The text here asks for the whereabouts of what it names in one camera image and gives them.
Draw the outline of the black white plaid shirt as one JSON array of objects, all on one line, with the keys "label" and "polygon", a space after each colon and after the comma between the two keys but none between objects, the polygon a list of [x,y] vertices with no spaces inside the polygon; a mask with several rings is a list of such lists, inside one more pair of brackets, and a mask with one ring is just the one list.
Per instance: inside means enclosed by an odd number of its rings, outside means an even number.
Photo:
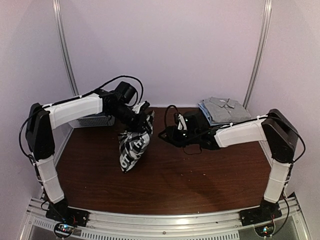
[{"label": "black white plaid shirt", "polygon": [[146,152],[154,133],[155,111],[147,114],[143,132],[124,131],[118,134],[119,163],[123,173],[130,171]]}]

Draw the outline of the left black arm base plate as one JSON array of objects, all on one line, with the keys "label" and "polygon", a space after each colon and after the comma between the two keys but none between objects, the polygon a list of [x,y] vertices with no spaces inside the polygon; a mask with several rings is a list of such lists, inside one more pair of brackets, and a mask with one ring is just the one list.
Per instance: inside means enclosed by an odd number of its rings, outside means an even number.
[{"label": "left black arm base plate", "polygon": [[49,203],[45,217],[57,222],[67,223],[79,227],[86,227],[89,212],[86,210],[69,207],[65,202]]}]

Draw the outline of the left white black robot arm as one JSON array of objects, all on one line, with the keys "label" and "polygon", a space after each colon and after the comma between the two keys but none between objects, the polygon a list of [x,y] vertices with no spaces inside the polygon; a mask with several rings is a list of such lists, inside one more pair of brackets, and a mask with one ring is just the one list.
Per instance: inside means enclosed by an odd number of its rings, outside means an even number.
[{"label": "left white black robot arm", "polygon": [[148,101],[129,106],[135,95],[135,88],[120,82],[111,91],[98,87],[84,95],[79,95],[60,102],[41,105],[34,103],[29,117],[22,124],[30,153],[26,155],[35,166],[37,179],[43,187],[50,203],[55,204],[52,213],[61,222],[72,218],[72,211],[61,203],[65,199],[55,168],[55,141],[53,130],[74,120],[99,114],[115,117],[134,133],[147,129],[146,109]]}]

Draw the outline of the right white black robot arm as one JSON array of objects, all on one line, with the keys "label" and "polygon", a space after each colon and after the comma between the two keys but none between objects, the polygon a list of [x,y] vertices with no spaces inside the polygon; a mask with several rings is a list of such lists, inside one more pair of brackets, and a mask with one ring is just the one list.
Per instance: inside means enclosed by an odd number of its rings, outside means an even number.
[{"label": "right white black robot arm", "polygon": [[229,146],[267,142],[271,152],[271,171],[261,201],[256,210],[259,220],[268,220],[275,212],[275,205],[288,184],[295,162],[299,134],[278,109],[266,115],[237,123],[211,126],[201,110],[173,115],[174,125],[165,125],[158,137],[177,147],[198,145],[201,150],[220,150]]}]

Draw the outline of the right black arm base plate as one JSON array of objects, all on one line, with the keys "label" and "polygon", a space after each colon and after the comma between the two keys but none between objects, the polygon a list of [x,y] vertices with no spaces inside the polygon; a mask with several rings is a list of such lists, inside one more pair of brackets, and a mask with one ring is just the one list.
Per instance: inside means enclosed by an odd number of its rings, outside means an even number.
[{"label": "right black arm base plate", "polygon": [[281,216],[282,211],[278,203],[262,204],[258,207],[244,209],[239,212],[239,218],[243,227],[271,222]]}]

